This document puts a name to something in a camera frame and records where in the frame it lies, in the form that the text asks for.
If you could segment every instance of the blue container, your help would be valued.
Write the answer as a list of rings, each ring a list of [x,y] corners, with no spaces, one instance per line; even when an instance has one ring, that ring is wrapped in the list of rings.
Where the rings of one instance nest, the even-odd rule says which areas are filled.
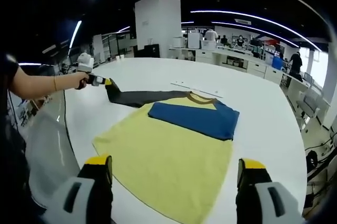
[[[277,69],[277,70],[281,70],[283,65],[283,60],[280,59],[279,57],[274,57],[273,58],[273,63],[272,63],[272,67]]]

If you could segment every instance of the folded blue shirt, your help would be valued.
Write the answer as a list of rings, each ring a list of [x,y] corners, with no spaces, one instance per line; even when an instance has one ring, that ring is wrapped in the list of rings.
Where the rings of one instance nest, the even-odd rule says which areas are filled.
[[[220,101],[216,110],[156,102],[148,116],[225,141],[233,139],[239,112]]]

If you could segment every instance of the human arm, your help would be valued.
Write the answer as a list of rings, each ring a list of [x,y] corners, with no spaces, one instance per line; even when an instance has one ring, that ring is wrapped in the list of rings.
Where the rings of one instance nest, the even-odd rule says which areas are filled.
[[[84,79],[88,79],[87,73],[77,72],[55,77],[30,76],[18,67],[9,89],[22,99],[35,99],[55,91],[78,88]]]

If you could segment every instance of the ceiling light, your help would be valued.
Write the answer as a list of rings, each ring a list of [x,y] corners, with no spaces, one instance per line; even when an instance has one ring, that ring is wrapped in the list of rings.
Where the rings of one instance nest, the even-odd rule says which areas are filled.
[[[78,31],[78,29],[80,28],[80,25],[81,25],[82,21],[79,21],[75,27],[75,30],[74,30],[74,33],[73,33],[73,37],[72,37],[72,40],[70,42],[70,45],[69,45],[69,51],[70,49],[73,47],[73,42],[74,42],[74,39],[75,39],[75,36],[76,36],[76,33]]]
[[[130,26],[125,27],[125,28],[122,28],[121,30],[118,30],[118,32],[122,32],[122,31],[124,31],[124,30],[126,30],[126,29],[128,29],[128,28],[130,28]]]
[[[238,26],[238,27],[243,27],[243,28],[250,28],[250,29],[253,29],[253,30],[256,30],[256,31],[260,31],[260,32],[263,32],[263,33],[266,33],[266,34],[269,34],[269,35],[272,35],[274,37],[277,37],[281,40],[284,40],[285,42],[287,43],[290,43],[292,44],[293,46],[297,47],[297,48],[300,48],[297,44],[294,44],[293,42],[281,37],[281,36],[278,36],[278,35],[275,35],[273,33],[270,33],[270,32],[267,32],[267,31],[264,31],[264,30],[261,30],[261,29],[258,29],[258,28],[253,28],[253,27],[249,27],[249,26],[244,26],[244,25],[239,25],[239,24],[234,24],[234,23],[221,23],[221,22],[212,22],[212,23],[215,23],[215,24],[223,24],[223,25],[232,25],[232,26]]]
[[[37,65],[40,66],[40,63],[19,63],[20,66],[25,66],[25,65]]]
[[[266,22],[269,22],[269,23],[272,23],[272,24],[275,24],[277,26],[280,26],[282,28],[285,28],[286,30],[289,30],[290,32],[298,35],[300,38],[306,40],[309,44],[311,44],[312,46],[314,46],[316,49],[318,49],[320,52],[322,51],[320,48],[317,47],[316,44],[314,44],[312,41],[310,41],[309,39],[307,39],[306,37],[302,36],[301,34],[297,33],[296,31],[286,27],[286,26],[283,26],[282,24],[279,24],[277,22],[274,22],[274,21],[271,21],[271,20],[268,20],[268,19],[265,19],[265,18],[262,18],[262,17],[258,17],[258,16],[255,16],[255,15],[249,15],[249,14],[244,14],[244,13],[240,13],[240,12],[232,12],[232,11],[220,11],[220,10],[199,10],[199,11],[191,11],[191,13],[224,13],[224,14],[233,14],[233,15],[243,15],[243,16],[248,16],[248,17],[252,17],[252,18],[256,18],[256,19],[260,19],[260,20],[263,20],[263,21],[266,21]]]

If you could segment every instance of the yellow t-shirt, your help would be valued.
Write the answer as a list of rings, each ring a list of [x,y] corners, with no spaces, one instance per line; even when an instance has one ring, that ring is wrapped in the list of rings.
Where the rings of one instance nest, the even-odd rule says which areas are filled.
[[[161,101],[215,109],[195,94]],[[220,141],[148,117],[146,104],[94,139],[99,155],[112,155],[113,176],[139,200],[181,223],[202,223],[212,209],[232,154]]]

